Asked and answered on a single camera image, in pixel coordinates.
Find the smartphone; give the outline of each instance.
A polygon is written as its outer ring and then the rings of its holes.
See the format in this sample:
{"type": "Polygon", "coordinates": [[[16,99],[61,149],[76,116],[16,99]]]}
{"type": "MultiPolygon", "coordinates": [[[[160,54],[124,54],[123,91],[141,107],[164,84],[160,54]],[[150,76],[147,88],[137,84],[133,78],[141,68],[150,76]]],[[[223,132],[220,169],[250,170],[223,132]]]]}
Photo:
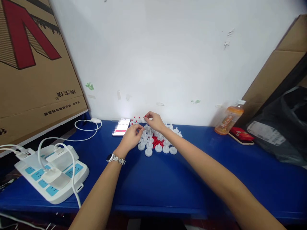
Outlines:
{"type": "Polygon", "coordinates": [[[123,136],[129,127],[130,119],[121,119],[117,122],[118,123],[112,135],[113,136],[123,136]]]}
{"type": "Polygon", "coordinates": [[[231,136],[233,139],[235,139],[238,143],[242,145],[254,145],[255,144],[253,141],[240,140],[236,135],[234,135],[231,132],[229,132],[228,135],[231,136]]]}

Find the white wall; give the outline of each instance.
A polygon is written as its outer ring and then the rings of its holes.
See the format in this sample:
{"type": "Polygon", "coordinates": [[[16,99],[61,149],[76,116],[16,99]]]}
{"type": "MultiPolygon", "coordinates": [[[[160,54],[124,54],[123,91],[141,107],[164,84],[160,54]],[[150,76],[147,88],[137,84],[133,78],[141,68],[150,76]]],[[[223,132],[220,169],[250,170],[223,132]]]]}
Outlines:
{"type": "Polygon", "coordinates": [[[307,13],[304,0],[50,2],[93,117],[152,110],[165,122],[204,126],[215,125],[223,110],[216,104],[242,98],[293,20],[307,13]]]}

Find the bottle label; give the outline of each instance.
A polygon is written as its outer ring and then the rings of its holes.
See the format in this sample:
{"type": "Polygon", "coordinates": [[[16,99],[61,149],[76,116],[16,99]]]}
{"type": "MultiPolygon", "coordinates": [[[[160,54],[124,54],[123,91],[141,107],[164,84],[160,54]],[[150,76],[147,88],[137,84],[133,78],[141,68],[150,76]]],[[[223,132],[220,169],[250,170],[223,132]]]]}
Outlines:
{"type": "Polygon", "coordinates": [[[226,131],[229,123],[233,120],[233,116],[232,115],[228,115],[224,120],[223,122],[221,123],[221,127],[222,127],[222,131],[226,131]]]}

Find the power strip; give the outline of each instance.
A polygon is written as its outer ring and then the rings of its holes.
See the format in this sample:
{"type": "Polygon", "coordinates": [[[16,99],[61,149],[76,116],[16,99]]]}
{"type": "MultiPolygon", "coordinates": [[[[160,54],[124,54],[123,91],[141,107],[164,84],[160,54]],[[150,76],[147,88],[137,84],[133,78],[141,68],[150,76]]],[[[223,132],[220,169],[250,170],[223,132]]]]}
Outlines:
{"type": "MultiPolygon", "coordinates": [[[[41,149],[41,154],[43,158],[47,158],[54,154],[54,146],[49,145],[41,149]]],[[[46,168],[51,168],[52,165],[49,163],[46,165],[46,168]]],[[[47,184],[41,176],[44,174],[44,170],[34,169],[27,165],[24,161],[19,161],[15,164],[15,168],[27,179],[27,181],[50,203],[59,204],[69,198],[74,194],[72,189],[71,181],[62,189],[57,190],[53,186],[47,184]]],[[[77,192],[80,192],[84,187],[83,182],[89,175],[88,167],[79,160],[75,161],[75,188],[77,192]]],[[[73,175],[73,164],[68,166],[63,170],[63,173],[72,178],[73,175]]]]}

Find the green stain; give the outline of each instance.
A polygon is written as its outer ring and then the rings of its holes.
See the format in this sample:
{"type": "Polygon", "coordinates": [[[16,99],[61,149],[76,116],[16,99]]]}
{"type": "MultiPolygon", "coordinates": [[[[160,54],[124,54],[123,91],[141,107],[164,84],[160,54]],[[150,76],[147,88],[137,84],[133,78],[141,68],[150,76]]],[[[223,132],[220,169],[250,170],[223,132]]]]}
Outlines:
{"type": "Polygon", "coordinates": [[[94,86],[90,82],[87,83],[85,86],[88,87],[90,90],[94,90],[94,86]]]}

